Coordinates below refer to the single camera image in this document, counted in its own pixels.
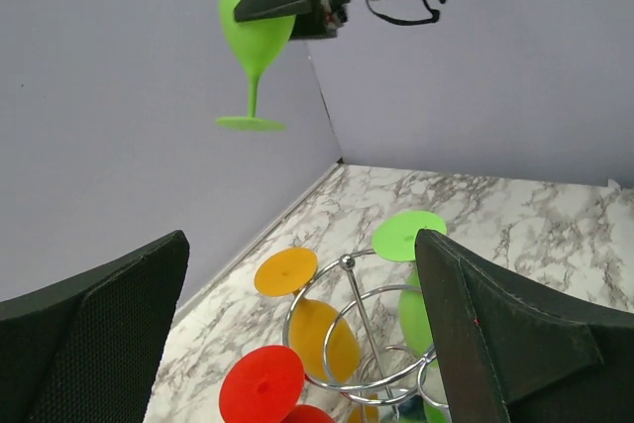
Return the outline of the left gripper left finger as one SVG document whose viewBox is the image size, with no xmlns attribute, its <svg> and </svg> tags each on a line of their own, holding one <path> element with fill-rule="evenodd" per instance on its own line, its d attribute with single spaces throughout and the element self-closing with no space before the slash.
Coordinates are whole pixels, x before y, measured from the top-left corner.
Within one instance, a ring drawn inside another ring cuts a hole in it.
<svg viewBox="0 0 634 423">
<path fill-rule="evenodd" d="M 3 301 L 2 421 L 143 421 L 189 250 L 174 231 Z"/>
</svg>

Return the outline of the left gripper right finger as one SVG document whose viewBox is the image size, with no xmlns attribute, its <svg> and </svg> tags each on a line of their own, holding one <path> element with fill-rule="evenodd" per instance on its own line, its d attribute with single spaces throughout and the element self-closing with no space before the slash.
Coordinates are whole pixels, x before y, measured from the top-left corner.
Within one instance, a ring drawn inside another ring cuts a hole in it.
<svg viewBox="0 0 634 423">
<path fill-rule="evenodd" d="M 633 316 L 421 230 L 415 260 L 455 422 L 633 419 Z"/>
</svg>

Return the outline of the red wine glass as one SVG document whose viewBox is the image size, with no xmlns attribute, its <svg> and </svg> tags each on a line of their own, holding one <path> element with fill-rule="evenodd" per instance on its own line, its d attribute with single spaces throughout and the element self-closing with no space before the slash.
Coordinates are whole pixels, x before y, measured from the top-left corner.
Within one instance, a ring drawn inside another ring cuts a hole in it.
<svg viewBox="0 0 634 423">
<path fill-rule="evenodd" d="M 228 423 L 331 422 L 324 410 L 301 404 L 303 363 L 288 347 L 270 345 L 239 359 L 224 378 L 219 410 Z"/>
</svg>

